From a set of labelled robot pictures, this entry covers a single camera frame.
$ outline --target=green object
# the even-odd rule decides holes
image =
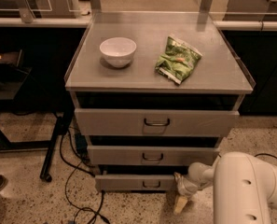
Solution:
[[[165,53],[159,56],[155,69],[180,85],[192,74],[201,57],[201,53],[187,42],[169,35]]]

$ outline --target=gray drawer cabinet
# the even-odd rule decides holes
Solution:
[[[154,70],[170,31],[203,53],[180,86]],[[114,36],[137,43],[134,61],[123,69],[110,67],[98,50]],[[172,190],[174,172],[186,174],[195,161],[213,164],[252,86],[201,14],[102,12],[71,62],[66,89],[98,167],[96,189],[123,191]]]

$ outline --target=white bowl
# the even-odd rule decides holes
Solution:
[[[124,67],[130,63],[136,48],[136,43],[125,37],[110,38],[100,45],[103,58],[116,68]]]

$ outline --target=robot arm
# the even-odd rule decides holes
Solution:
[[[270,224],[269,207],[277,209],[277,167],[244,153],[225,154],[213,168],[193,164],[183,178],[199,189],[213,183],[215,224]]]

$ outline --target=speckled floor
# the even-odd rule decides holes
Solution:
[[[50,138],[54,122],[55,118],[50,114],[25,117],[0,114],[0,128],[11,141]],[[75,128],[76,124],[72,123],[71,127]],[[0,223],[67,224],[74,219],[77,209],[67,202],[64,194],[66,181],[74,169],[60,157],[60,140],[50,170],[53,178],[50,183],[39,178],[46,151],[0,153],[0,174],[7,178],[7,185],[0,191]],[[235,128],[221,143],[221,155],[234,150],[252,155],[268,152],[277,156],[277,117],[239,117]],[[62,151],[67,160],[79,164],[68,136],[63,139]],[[271,157],[265,161],[277,165],[277,160]],[[96,191],[89,175],[75,171],[66,187],[72,203],[98,209],[101,193]],[[212,188],[198,192],[177,216],[173,214],[174,198],[175,192],[107,192],[101,214],[116,224],[213,224]],[[277,224],[277,211],[270,213],[272,224]],[[81,212],[76,223],[88,223],[91,217],[91,213]],[[95,223],[103,222],[98,217]]]

